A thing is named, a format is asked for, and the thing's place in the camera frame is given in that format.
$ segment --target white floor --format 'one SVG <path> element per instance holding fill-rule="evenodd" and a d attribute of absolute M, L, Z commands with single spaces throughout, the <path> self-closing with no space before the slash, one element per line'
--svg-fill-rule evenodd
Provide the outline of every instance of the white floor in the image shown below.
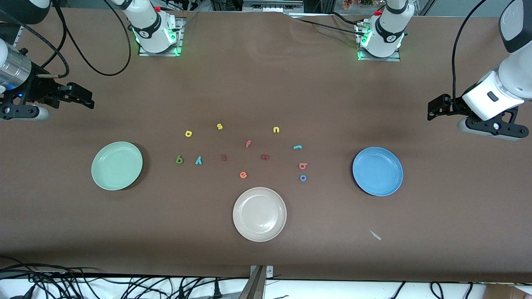
<path fill-rule="evenodd" d="M 114 281 L 128 282 L 126 278 L 114 278 Z M 159 279 L 153 279 L 144 283 L 149 286 Z M 176 290 L 181 279 L 172 278 L 173 289 Z M 230 294 L 242 291 L 246 279 L 227 280 L 220 282 L 220 291 L 223 294 Z M 268 280 L 264 299 L 274 299 L 288 295 L 287 299 L 308 299 L 308 298 L 356 298 L 356 299 L 390 299 L 397 287 L 401 283 L 388 282 L 359 282 L 359 281 L 313 281 L 313 280 Z M 0 280 L 0 299 L 9 299 L 13 296 L 23 295 L 30 287 L 26 279 L 4 279 Z M 100 299 L 117 299 L 122 296 L 127 285 L 116 285 L 107 283 L 103 280 L 97 280 L 90 283 Z M 447 299 L 464 299 L 468 284 L 445 283 L 441 284 L 444 296 Z M 96 299 L 86 285 L 80 284 L 85 299 Z M 156 285 L 154 288 L 170 293 L 172 286 L 168 280 Z M 469 299 L 481 299 L 484 294 L 486 285 L 475 284 L 469 295 Z M 532 287 L 520 287 L 532 291 Z M 140 294 L 143 289 L 137 289 L 128 298 L 134 298 Z M 208 284 L 195 289 L 190 298 L 201 296 L 212 296 L 214 285 Z M 142 299 L 159 299 L 160 295 L 150 292 L 142 296 Z M 411 298 L 434 298 L 430 292 L 428 283 L 406 283 L 397 299 Z M 33 299 L 46 299 L 45 293 L 36 289 Z"/>

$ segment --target black cable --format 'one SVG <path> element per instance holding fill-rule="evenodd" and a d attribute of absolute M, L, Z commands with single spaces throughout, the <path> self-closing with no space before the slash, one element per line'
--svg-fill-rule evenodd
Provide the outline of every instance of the black cable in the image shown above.
<path fill-rule="evenodd" d="M 80 269 L 79 270 L 80 273 L 81 273 L 81 277 L 83 278 L 83 280 L 85 281 L 85 284 L 87 285 L 87 287 L 90 289 L 90 291 L 94 294 L 94 296 L 96 297 L 96 299 L 100 299 L 100 297 L 96 294 L 96 292 L 93 290 L 93 287 L 90 285 L 90 283 L 87 281 L 87 278 L 85 278 L 85 273 L 83 273 L 83 269 Z"/>
<path fill-rule="evenodd" d="M 434 289 L 433 289 L 433 285 L 434 285 L 434 284 L 438 286 L 438 288 L 439 288 L 439 293 L 440 293 L 441 297 L 438 296 L 438 295 L 436 295 L 436 292 L 434 292 Z M 443 299 L 443 289 L 442 289 L 442 286 L 441 286 L 439 283 L 437 283 L 437 282 L 435 282 L 435 281 L 431 282 L 431 283 L 430 283 L 430 291 L 432 292 L 432 294 L 434 295 L 434 297 L 436 297 L 436 298 L 438 298 L 438 299 Z"/>
<path fill-rule="evenodd" d="M 28 269 L 28 271 L 24 271 L 24 272 L 33 273 L 33 274 L 35 275 L 37 272 L 31 270 L 30 267 L 34 267 L 34 268 L 35 268 L 35 267 L 48 267 L 48 268 L 55 268 L 55 269 L 65 270 L 65 271 L 69 272 L 70 275 L 71 275 L 72 277 L 74 277 L 74 275 L 73 275 L 74 272 L 72 271 L 72 269 L 74 269 L 74 268 L 67 268 L 67 267 L 63 267 L 63 266 L 49 265 L 49 264 L 42 264 L 42 263 L 22 263 L 22 262 L 20 262 L 20 261 L 17 260 L 17 259 L 10 258 L 10 257 L 8 257 L 8 256 L 4 256 L 4 255 L 0 255 L 0 258 L 9 259 L 9 260 L 12 260 L 12 261 L 15 261 L 15 262 L 19 263 L 18 265 L 11 265 L 11 266 L 4 267 L 3 269 L 0 270 L 0 271 L 2 271 L 2 272 L 6 272 L 6 271 L 9 272 L 9 271 L 17 270 L 17 268 L 20 268 L 20 267 L 25 267 L 26 269 Z M 62 281 L 62 283 L 63 283 L 63 286 L 65 287 L 65 290 L 68 290 L 69 287 L 65 284 L 65 282 Z M 75 290 L 74 285 L 73 285 L 71 282 L 69 283 L 69 285 L 70 285 L 70 287 L 73 288 L 74 293 L 75 293 L 78 297 L 82 297 L 81 289 L 79 288 L 79 285 L 78 285 L 78 291 L 79 291 L 79 293 Z"/>
<path fill-rule="evenodd" d="M 0 259 L 6 259 L 6 260 L 11 260 L 15 263 L 19 263 L 19 264 L 24 264 L 23 262 L 21 262 L 20 260 L 17 260 L 15 258 L 12 258 L 12 257 L 9 257 L 7 255 L 1 255 L 0 254 Z M 33 271 L 31 268 L 29 268 L 28 266 L 24 266 L 26 269 L 28 269 L 29 271 Z"/>
<path fill-rule="evenodd" d="M 329 25 L 325 25 L 325 24 L 320 24 L 320 23 L 316 23 L 316 22 L 312 22 L 312 21 L 302 20 L 302 19 L 298 19 L 298 20 L 300 20 L 302 22 L 305 22 L 305 23 L 314 24 L 314 25 L 318 25 L 318 26 L 322 26 L 322 27 L 326 27 L 326 28 L 330 28 L 330 29 L 335 29 L 335 30 L 339 30 L 339 31 L 343 31 L 343 32 L 349 32 L 349 33 L 352 33 L 352 34 L 355 34 L 355 35 L 364 35 L 362 32 L 355 32 L 355 31 L 351 31 L 351 30 L 337 28 L 337 27 L 333 27 L 333 26 L 329 26 Z"/>
<path fill-rule="evenodd" d="M 473 13 L 482 5 L 484 4 L 484 2 L 486 2 L 486 0 L 481 0 L 470 12 L 469 14 L 467 15 L 467 17 L 464 19 L 464 22 L 462 23 L 462 26 L 460 26 L 460 29 L 458 30 L 458 34 L 456 35 L 456 40 L 454 41 L 454 45 L 453 45 L 453 55 L 451 57 L 451 66 L 452 66 L 452 69 L 453 69 L 453 104 L 455 104 L 456 102 L 456 65 L 455 65 L 455 57 L 456 57 L 456 46 L 458 44 L 458 39 L 460 39 L 460 35 L 462 34 L 462 30 L 464 29 L 464 27 L 466 26 L 466 23 L 467 21 L 469 20 L 469 18 L 473 15 Z M 463 112 L 462 109 L 458 106 L 458 105 L 455 105 L 456 108 L 460 111 L 460 112 Z"/>
<path fill-rule="evenodd" d="M 120 299 L 127 299 L 128 295 L 131 294 L 131 292 L 133 292 L 133 290 L 135 290 L 138 287 L 138 285 L 141 285 L 141 284 L 147 282 L 150 279 L 151 279 L 150 277 L 148 277 L 148 278 L 146 278 L 146 277 L 139 278 L 136 281 L 136 286 L 130 289 L 131 285 L 129 285 L 128 288 L 126 289 L 126 291 L 120 297 Z"/>
<path fill-rule="evenodd" d="M 212 295 L 212 299 L 220 299 L 222 298 L 222 292 L 220 292 L 220 284 L 218 283 L 218 278 L 214 279 L 214 293 Z"/>
<path fill-rule="evenodd" d="M 406 284 L 406 281 L 403 281 L 401 285 L 395 291 L 395 295 L 390 299 L 397 299 L 397 296 L 399 296 L 399 292 L 401 291 L 401 289 L 404 287 L 405 284 Z"/>
<path fill-rule="evenodd" d="M 57 0 L 52 0 L 52 2 L 54 3 L 54 5 L 57 5 L 57 7 L 59 7 L 58 3 L 57 3 Z M 124 25 L 124 22 L 122 22 L 122 19 L 118 16 L 117 12 L 114 10 L 114 8 L 109 4 L 109 2 L 107 0 L 103 0 L 103 2 L 105 2 L 105 4 L 107 4 L 107 6 L 113 11 L 114 15 L 117 17 L 118 21 L 120 21 L 120 24 L 122 25 L 122 28 L 124 29 L 124 33 L 126 34 L 126 38 L 128 40 L 128 51 L 129 51 L 129 54 L 128 54 L 128 60 L 126 62 L 126 64 L 124 65 L 124 67 L 122 69 L 120 69 L 118 72 L 115 72 L 115 73 L 104 73 L 102 71 L 99 71 L 98 69 L 96 69 L 88 60 L 87 58 L 85 57 L 85 55 L 83 54 L 83 52 L 81 51 L 81 49 L 79 48 L 78 44 L 76 43 L 76 40 L 74 39 L 74 37 L 72 36 L 72 33 L 70 33 L 70 30 L 67 26 L 66 23 L 64 23 L 65 27 L 66 27 L 66 34 L 68 34 L 68 36 L 70 37 L 70 39 L 72 40 L 72 43 L 74 44 L 74 47 L 76 48 L 76 50 L 78 51 L 79 55 L 81 55 L 81 58 L 85 61 L 85 63 L 95 72 L 99 73 L 100 75 L 103 75 L 103 76 L 108 76 L 108 77 L 111 77 L 111 76 L 116 76 L 118 74 L 120 74 L 121 72 L 123 72 L 128 66 L 129 66 L 129 62 L 131 61 L 131 41 L 129 40 L 129 35 L 128 35 L 128 30 L 126 28 L 126 25 Z"/>
<path fill-rule="evenodd" d="M 59 52 L 59 50 L 57 48 L 54 47 L 54 45 L 52 45 L 52 43 L 50 43 L 46 38 L 44 38 L 42 35 L 40 35 L 37 31 L 33 30 L 31 27 L 29 27 L 28 25 L 26 24 L 22 24 L 22 26 L 29 32 L 33 33 L 33 35 L 35 35 L 36 37 L 38 37 L 40 40 L 42 40 L 48 47 L 50 47 L 55 54 L 57 54 L 57 56 L 59 57 L 59 59 L 61 59 L 61 61 L 63 62 L 64 66 L 65 66 L 65 73 L 64 74 L 61 74 L 61 75 L 58 75 L 57 77 L 58 78 L 64 78 L 66 76 L 68 76 L 68 74 L 70 74 L 70 67 L 68 66 L 68 63 L 67 63 L 67 60 L 65 59 L 65 57 L 63 57 L 63 55 L 61 54 L 61 52 Z"/>
<path fill-rule="evenodd" d="M 196 282 L 196 281 L 198 281 L 198 280 L 203 279 L 203 277 L 198 277 L 198 278 L 196 278 L 196 279 L 193 279 L 191 282 L 189 282 L 189 283 L 183 285 L 183 281 L 184 281 L 186 278 L 187 278 L 187 277 L 183 277 L 183 279 L 181 280 L 181 283 L 179 284 L 179 289 L 178 289 L 177 291 L 173 292 L 172 294 L 170 294 L 170 296 L 168 296 L 168 298 L 171 298 L 172 296 L 178 294 L 178 295 L 177 295 L 177 299 L 185 299 L 185 293 L 186 293 L 186 292 L 185 292 L 185 288 L 186 288 L 188 285 L 190 285 L 190 284 L 192 284 L 192 283 L 194 283 L 194 282 Z"/>
<path fill-rule="evenodd" d="M 200 281 L 202 281 L 203 278 L 200 278 L 198 280 L 196 280 L 196 283 L 194 283 L 194 285 L 192 287 L 190 287 L 190 289 L 188 289 L 188 294 L 185 296 L 185 299 L 188 299 L 190 297 L 190 295 L 192 294 L 192 291 L 194 290 L 194 288 L 198 285 L 198 283 L 200 283 Z"/>
<path fill-rule="evenodd" d="M 330 12 L 329 14 L 333 14 L 333 15 L 339 17 L 342 21 L 344 21 L 344 22 L 346 22 L 346 23 L 348 23 L 348 24 L 356 25 L 356 22 L 357 22 L 357 21 L 350 21 L 350 20 L 344 18 L 341 14 L 339 14 L 339 13 L 337 13 L 337 12 L 335 12 L 335 11 Z"/>
<path fill-rule="evenodd" d="M 231 280 L 231 279 L 242 279 L 242 277 L 218 278 L 218 281 Z M 188 291 L 188 292 L 192 292 L 192 289 L 194 289 L 194 288 L 196 288 L 196 287 L 201 287 L 201 286 L 204 286 L 204 285 L 211 284 L 211 283 L 213 283 L 214 281 L 215 281 L 215 280 L 211 280 L 211 281 L 206 281 L 206 282 L 201 283 L 201 284 L 194 285 L 193 287 L 191 287 L 191 288 L 188 289 L 187 291 Z"/>
<path fill-rule="evenodd" d="M 469 298 L 469 294 L 471 294 L 471 291 L 473 290 L 473 283 L 469 283 L 469 288 L 467 289 L 467 292 L 465 293 L 464 299 Z"/>
<path fill-rule="evenodd" d="M 35 271 L 28 271 L 28 270 L 21 270 L 21 269 L 10 269 L 10 270 L 3 270 L 1 269 L 0 270 L 0 273 L 26 273 L 26 274 L 29 274 L 29 275 L 33 275 L 33 276 L 37 276 L 39 277 L 40 279 L 43 279 L 43 280 L 47 280 L 49 283 L 53 284 L 56 288 L 57 288 L 57 291 L 59 293 L 59 295 L 61 296 L 65 296 L 65 297 L 72 297 L 70 295 L 70 293 L 67 293 L 67 291 L 65 291 L 57 282 L 55 282 L 53 279 L 51 279 L 50 277 L 47 277 L 45 274 L 43 273 L 39 273 L 39 272 L 35 272 Z M 48 295 L 50 295 L 52 298 L 56 298 L 50 291 L 48 291 L 46 289 L 46 287 L 44 286 L 39 286 L 37 284 L 37 287 L 39 287 L 40 289 L 44 290 Z"/>
<path fill-rule="evenodd" d="M 172 283 L 172 279 L 169 279 L 168 282 L 170 283 L 170 294 L 173 293 L 173 283 Z"/>
<path fill-rule="evenodd" d="M 63 36 L 61 37 L 61 41 L 59 42 L 59 46 L 57 47 L 57 50 L 61 51 L 63 45 L 65 44 L 65 40 L 67 39 L 67 27 L 65 26 L 66 23 L 64 22 L 63 12 L 61 12 L 59 7 L 56 5 L 54 5 L 54 8 L 55 12 L 57 13 L 57 16 L 59 16 L 59 19 L 61 20 L 61 24 L 63 25 Z M 54 60 L 56 56 L 57 54 L 54 52 L 52 56 L 50 56 L 50 58 L 48 58 L 48 60 L 46 60 L 40 67 L 45 68 L 52 60 Z"/>
<path fill-rule="evenodd" d="M 149 292 L 152 292 L 154 286 L 156 286 L 156 285 L 162 283 L 163 281 L 165 281 L 165 280 L 167 280 L 167 279 L 170 279 L 170 278 L 169 278 L 169 277 L 165 277 L 165 278 L 163 278 L 163 279 L 157 281 L 156 283 L 150 285 L 150 286 L 147 287 L 142 293 L 140 293 L 139 295 L 135 296 L 135 299 L 140 299 L 140 298 L 142 297 L 142 295 L 147 294 L 147 293 L 149 293 Z"/>

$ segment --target cable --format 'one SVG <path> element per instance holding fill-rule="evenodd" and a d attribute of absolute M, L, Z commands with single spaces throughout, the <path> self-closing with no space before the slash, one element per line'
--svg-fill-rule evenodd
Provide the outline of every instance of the cable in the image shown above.
<path fill-rule="evenodd" d="M 339 14 L 339 13 L 337 13 L 335 11 L 330 12 L 329 14 L 335 15 L 335 16 L 339 17 L 342 21 L 344 21 L 344 22 L 346 22 L 348 24 L 351 24 L 351 25 L 356 25 L 356 22 L 358 22 L 358 21 L 350 21 L 350 20 L 344 18 L 341 14 Z"/>
<path fill-rule="evenodd" d="M 59 7 L 58 3 L 57 3 L 57 0 L 52 0 L 52 2 L 54 3 L 54 5 L 56 5 L 57 7 Z M 70 37 L 70 39 L 72 40 L 72 43 L 74 44 L 74 47 L 76 48 L 76 50 L 78 51 L 79 55 L 81 55 L 81 58 L 85 61 L 85 63 L 95 72 L 99 73 L 100 75 L 103 75 L 103 76 L 108 76 L 108 77 L 111 77 L 111 76 L 116 76 L 118 74 L 120 74 L 121 72 L 123 72 L 128 66 L 129 66 L 129 62 L 131 61 L 131 41 L 129 40 L 129 35 L 128 35 L 128 30 L 126 28 L 126 25 L 124 25 L 124 22 L 122 22 L 122 19 L 118 16 L 117 12 L 114 10 L 114 8 L 109 4 L 109 2 L 107 0 L 103 0 L 103 2 L 105 2 L 105 4 L 107 4 L 107 6 L 113 11 L 114 15 L 117 17 L 118 21 L 120 22 L 120 24 L 122 25 L 122 28 L 124 29 L 124 33 L 126 34 L 126 38 L 128 40 L 128 51 L 129 51 L 129 55 L 128 55 L 128 60 L 126 62 L 126 64 L 124 65 L 124 67 L 122 69 L 120 69 L 118 72 L 115 72 L 115 73 L 104 73 L 102 71 L 99 71 L 98 69 L 96 69 L 88 60 L 87 58 L 85 57 L 85 55 L 83 54 L 83 52 L 81 51 L 81 49 L 79 48 L 78 44 L 76 43 L 76 40 L 74 40 L 74 37 L 72 36 L 72 33 L 70 33 L 70 30 L 67 26 L 66 23 L 63 23 L 64 26 L 66 27 L 66 34 L 68 34 L 68 36 Z"/>
<path fill-rule="evenodd" d="M 57 50 L 61 51 L 61 49 L 63 48 L 63 45 L 65 43 L 65 40 L 67 39 L 67 27 L 65 26 L 66 23 L 64 22 L 63 12 L 61 12 L 59 7 L 56 6 L 56 5 L 54 5 L 54 8 L 55 8 L 55 11 L 57 12 L 57 15 L 59 16 L 59 19 L 61 20 L 61 23 L 63 25 L 63 36 L 61 37 L 61 41 L 59 42 L 59 46 L 57 47 Z M 50 58 L 48 58 L 48 60 L 46 60 L 40 67 L 41 68 L 45 68 L 52 60 L 54 60 L 54 58 L 56 56 L 57 56 L 57 54 L 54 52 L 52 54 L 52 56 L 50 56 Z"/>
<path fill-rule="evenodd" d="M 228 278 L 218 278 L 218 281 L 223 281 L 223 280 L 231 280 L 231 279 L 242 279 L 242 277 L 228 277 Z M 193 287 L 191 287 L 190 289 L 188 289 L 187 291 L 188 292 L 192 292 L 192 289 L 196 288 L 196 287 L 201 287 L 201 286 L 204 286 L 204 285 L 208 285 L 208 284 L 211 284 L 213 283 L 214 280 L 211 280 L 211 281 L 206 281 L 204 283 L 201 283 L 201 284 L 197 284 L 197 285 L 194 285 Z"/>
<path fill-rule="evenodd" d="M 403 281 L 401 285 L 395 291 L 395 295 L 390 299 L 397 299 L 397 296 L 399 296 L 399 292 L 401 291 L 401 289 L 404 287 L 405 284 L 406 284 L 406 281 Z"/>
<path fill-rule="evenodd" d="M 469 20 L 469 18 L 473 15 L 473 13 L 482 5 L 484 4 L 484 2 L 486 2 L 486 0 L 481 0 L 470 12 L 469 14 L 467 15 L 467 17 L 464 19 L 464 22 L 462 23 L 462 26 L 460 26 L 460 29 L 458 30 L 458 34 L 456 35 L 456 40 L 454 41 L 454 45 L 453 45 L 453 55 L 451 57 L 451 66 L 452 66 L 452 69 L 453 69 L 453 104 L 455 104 L 456 102 L 456 65 L 455 65 L 455 57 L 456 57 L 456 46 L 458 44 L 458 40 L 460 39 L 460 35 L 462 34 L 462 30 L 464 29 L 464 27 L 466 26 L 466 23 L 467 21 Z M 456 108 L 458 108 L 458 110 L 460 112 L 463 112 L 462 109 L 458 106 L 458 105 L 455 105 Z"/>
<path fill-rule="evenodd" d="M 183 281 L 185 281 L 185 279 L 188 278 L 188 277 L 183 277 L 181 279 L 181 283 L 179 284 L 179 288 L 177 289 L 177 291 L 175 292 L 172 292 L 170 294 L 170 296 L 168 296 L 168 299 L 172 298 L 174 295 L 178 294 L 177 295 L 177 299 L 184 299 L 185 298 L 185 291 L 184 291 L 184 288 L 187 287 L 188 285 L 194 283 L 195 281 L 199 280 L 199 279 L 203 279 L 202 277 L 199 277 L 199 278 L 196 278 L 194 280 L 192 280 L 191 282 L 183 285 Z"/>
<path fill-rule="evenodd" d="M 212 295 L 212 299 L 220 299 L 222 298 L 222 292 L 220 292 L 220 284 L 218 283 L 218 278 L 214 279 L 214 294 Z"/>
<path fill-rule="evenodd" d="M 15 265 L 10 265 L 7 267 L 4 267 L 0 269 L 0 273 L 9 273 L 10 275 L 7 277 L 2 277 L 2 279 L 9 279 L 9 278 L 23 278 L 27 277 L 28 281 L 33 283 L 35 287 L 38 287 L 42 289 L 45 293 L 45 297 L 47 299 L 83 299 L 85 298 L 84 294 L 81 291 L 80 284 L 85 283 L 87 284 L 87 287 L 90 289 L 92 294 L 95 296 L 95 298 L 100 298 L 98 294 L 95 292 L 95 290 L 90 285 L 91 282 L 103 279 L 105 281 L 108 281 L 113 284 L 128 284 L 128 288 L 123 294 L 123 297 L 126 298 L 129 294 L 131 294 L 136 288 L 143 288 L 144 291 L 137 296 L 140 298 L 143 294 L 147 294 L 149 292 L 158 292 L 160 299 L 163 299 L 163 295 L 166 296 L 167 299 L 170 299 L 168 297 L 168 294 L 166 292 L 163 292 L 161 290 L 153 288 L 158 283 L 161 283 L 162 281 L 166 279 L 170 279 L 170 276 L 165 276 L 163 279 L 160 279 L 153 285 L 146 287 L 141 285 L 142 283 L 154 278 L 153 276 L 147 277 L 143 276 L 139 278 L 136 282 L 133 282 L 133 279 L 130 280 L 128 283 L 122 283 L 119 281 L 113 281 L 108 280 L 103 277 L 97 277 L 95 279 L 92 279 L 91 281 L 87 280 L 85 277 L 85 273 L 83 272 L 83 269 L 86 269 L 85 267 L 63 267 L 60 265 L 50 265 L 50 264 L 43 264 L 43 263 L 22 263 L 20 260 L 0 255 L 0 258 L 9 259 L 11 261 L 16 262 Z M 58 269 L 61 271 L 65 271 L 65 273 L 56 273 L 56 272 L 38 272 L 37 270 L 33 270 L 31 267 L 46 267 L 46 268 L 52 268 L 52 269 Z M 76 276 L 81 276 L 82 281 L 80 281 Z M 56 293 L 59 294 L 59 297 L 56 297 L 50 290 L 48 290 L 47 286 L 45 284 L 53 285 L 56 288 Z"/>
<path fill-rule="evenodd" d="M 182 30 L 186 25 L 188 25 L 188 23 L 190 23 L 192 21 L 192 19 L 198 14 L 198 11 L 195 11 L 194 14 L 190 17 L 190 19 L 188 19 L 188 21 L 185 22 L 185 24 L 183 24 L 183 26 L 181 28 L 179 28 L 179 30 Z"/>
<path fill-rule="evenodd" d="M 203 278 L 200 278 L 198 280 L 196 280 L 196 282 L 194 283 L 194 285 L 192 287 L 190 287 L 190 289 L 188 290 L 188 294 L 185 296 L 185 299 L 188 299 L 190 297 L 190 295 L 192 294 L 192 291 L 194 290 L 194 288 L 198 285 L 198 283 L 200 283 L 200 281 L 202 281 Z"/>
<path fill-rule="evenodd" d="M 438 288 L 439 288 L 439 293 L 440 293 L 441 297 L 438 296 L 438 295 L 436 295 L 436 293 L 434 292 L 434 289 L 433 289 L 433 285 L 434 285 L 434 284 L 436 284 L 436 285 L 438 286 Z M 435 282 L 435 281 L 431 282 L 431 283 L 430 283 L 430 291 L 432 292 L 432 294 L 434 295 L 434 297 L 436 297 L 436 298 L 438 298 L 438 299 L 443 299 L 443 289 L 442 289 L 442 286 L 441 286 L 439 283 L 437 283 L 437 282 Z"/>
<path fill-rule="evenodd" d="M 40 35 L 38 32 L 36 32 L 35 30 L 33 30 L 31 27 L 29 27 L 28 25 L 26 24 L 22 24 L 22 26 L 29 32 L 33 33 L 33 35 L 35 35 L 36 37 L 38 37 L 40 40 L 42 40 L 48 47 L 50 47 L 54 53 L 59 57 L 59 59 L 61 59 L 61 61 L 63 62 L 63 65 L 65 66 L 65 73 L 64 74 L 61 74 L 61 75 L 58 75 L 57 77 L 58 78 L 64 78 L 66 76 L 68 76 L 70 74 L 70 67 L 68 66 L 68 62 L 67 60 L 65 59 L 65 57 L 63 57 L 63 55 L 61 54 L 61 52 L 59 52 L 59 50 L 57 48 L 54 47 L 54 45 L 52 45 L 52 43 L 50 43 L 46 38 L 44 38 L 42 35 Z"/>
<path fill-rule="evenodd" d="M 330 28 L 330 29 L 335 29 L 335 30 L 339 30 L 339 31 L 343 31 L 343 32 L 349 32 L 349 33 L 352 33 L 352 34 L 355 34 L 355 35 L 364 35 L 362 32 L 355 32 L 355 31 L 351 31 L 351 30 L 346 30 L 346 29 L 342 29 L 342 28 L 337 28 L 337 27 L 333 27 L 333 26 L 329 26 L 329 25 L 325 25 L 325 24 L 320 24 L 320 23 L 316 23 L 316 22 L 312 22 L 312 21 L 307 21 L 307 20 L 301 20 L 301 19 L 298 19 L 302 22 L 305 22 L 305 23 L 309 23 L 309 24 L 314 24 L 314 25 L 318 25 L 318 26 L 322 26 L 322 27 L 326 27 L 326 28 Z"/>
<path fill-rule="evenodd" d="M 469 288 L 467 289 L 467 292 L 465 293 L 464 299 L 469 298 L 469 294 L 471 294 L 471 291 L 473 290 L 473 283 L 469 283 Z"/>
<path fill-rule="evenodd" d="M 150 285 L 150 286 L 147 287 L 142 293 L 140 293 L 139 295 L 135 296 L 135 299 L 140 299 L 140 298 L 142 297 L 142 295 L 147 294 L 147 293 L 149 293 L 149 292 L 152 292 L 152 291 L 153 291 L 153 287 L 154 287 L 155 285 L 158 285 L 158 284 L 162 283 L 163 281 L 165 281 L 165 280 L 167 280 L 167 279 L 170 279 L 170 278 L 169 278 L 169 277 L 165 277 L 165 278 L 163 278 L 163 279 L 157 281 L 156 283 Z"/>

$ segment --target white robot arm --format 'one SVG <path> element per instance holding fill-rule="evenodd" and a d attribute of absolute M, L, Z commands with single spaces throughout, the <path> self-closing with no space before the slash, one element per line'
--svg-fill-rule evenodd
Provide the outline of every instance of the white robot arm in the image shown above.
<path fill-rule="evenodd" d="M 401 46 L 404 29 L 414 15 L 412 0 L 388 0 L 381 15 L 374 15 L 360 46 L 375 57 L 388 57 Z"/>
<path fill-rule="evenodd" d="M 462 114 L 464 132 L 518 140 L 528 135 L 515 124 L 518 108 L 532 99 L 532 0 L 513 0 L 499 19 L 499 30 L 510 56 L 485 74 L 453 102 L 447 94 L 429 102 L 428 120 Z M 502 116 L 511 115 L 510 121 Z"/>
<path fill-rule="evenodd" d="M 0 21 L 37 24 L 50 8 L 49 0 L 0 1 Z M 94 108 L 92 93 L 83 87 L 55 82 L 54 76 L 26 57 L 27 49 L 17 50 L 0 39 L 0 120 L 44 120 L 49 112 L 40 103 L 59 108 L 60 102 L 75 102 Z"/>
<path fill-rule="evenodd" d="M 176 17 L 155 10 L 149 0 L 112 0 L 124 10 L 138 43 L 150 53 L 160 53 L 176 43 Z"/>

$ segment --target brown paper tablecloth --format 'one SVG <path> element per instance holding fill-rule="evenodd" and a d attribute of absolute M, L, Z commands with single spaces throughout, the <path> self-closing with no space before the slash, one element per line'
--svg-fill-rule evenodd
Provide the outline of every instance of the brown paper tablecloth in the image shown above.
<path fill-rule="evenodd" d="M 123 66 L 127 44 L 110 11 L 64 12 L 94 66 Z M 113 273 L 245 276 L 250 264 L 273 264 L 283 278 L 530 281 L 532 137 L 508 142 L 458 131 L 460 117 L 426 120 L 427 102 L 451 92 L 461 22 L 413 18 L 402 61 L 382 63 L 358 61 L 349 34 L 279 13 L 199 13 L 181 57 L 134 55 L 110 78 L 67 42 L 71 74 L 60 82 L 91 90 L 96 106 L 62 103 L 47 122 L 0 123 L 0 253 Z M 55 13 L 34 28 L 59 43 Z M 51 53 L 27 32 L 20 47 L 36 63 Z M 497 19 L 472 19 L 458 91 L 507 55 Z M 532 126 L 527 104 L 518 123 Z M 109 192 L 90 166 L 115 141 L 136 144 L 145 166 L 133 186 Z M 353 158 L 369 146 L 402 163 L 391 196 L 353 180 Z M 288 211 L 265 243 L 232 222 L 236 198 L 256 186 L 277 191 Z"/>

